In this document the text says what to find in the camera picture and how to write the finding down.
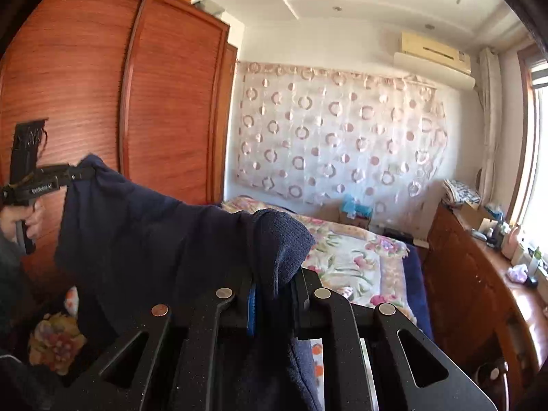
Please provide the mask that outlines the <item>person left hand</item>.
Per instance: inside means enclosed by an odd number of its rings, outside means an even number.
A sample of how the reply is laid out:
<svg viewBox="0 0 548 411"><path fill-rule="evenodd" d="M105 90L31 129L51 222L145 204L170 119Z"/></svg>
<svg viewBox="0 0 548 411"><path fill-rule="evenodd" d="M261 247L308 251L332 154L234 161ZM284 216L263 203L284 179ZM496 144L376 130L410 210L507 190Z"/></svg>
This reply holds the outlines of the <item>person left hand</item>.
<svg viewBox="0 0 548 411"><path fill-rule="evenodd" d="M29 239L37 239L43 225L43 203L37 199L33 206L5 206L0 212L1 232L12 242L16 241L18 222L27 226L26 235Z"/></svg>

